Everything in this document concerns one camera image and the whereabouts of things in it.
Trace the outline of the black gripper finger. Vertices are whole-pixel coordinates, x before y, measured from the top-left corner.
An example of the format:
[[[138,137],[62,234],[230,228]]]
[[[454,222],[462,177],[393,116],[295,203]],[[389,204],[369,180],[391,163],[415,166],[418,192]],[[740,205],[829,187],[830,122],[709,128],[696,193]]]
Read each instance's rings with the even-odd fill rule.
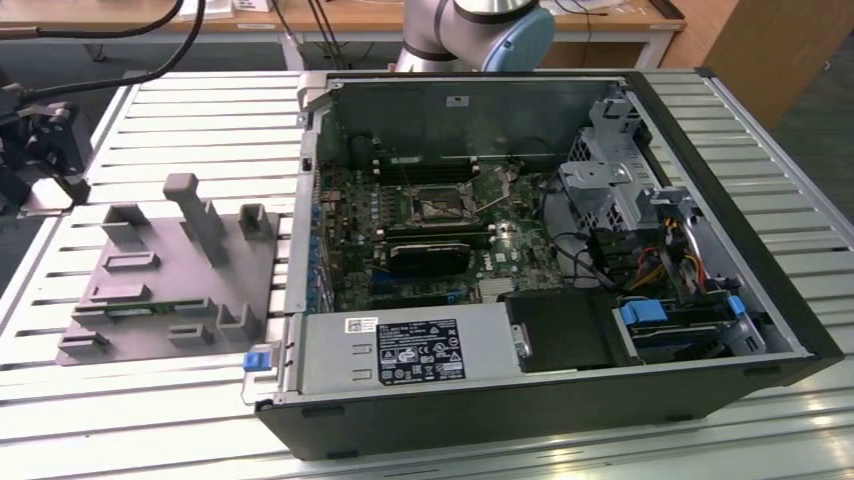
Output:
[[[30,147],[38,168],[51,178],[78,206],[88,199],[91,187],[84,173],[92,159],[90,130],[80,109],[71,102],[36,104],[31,120]]]

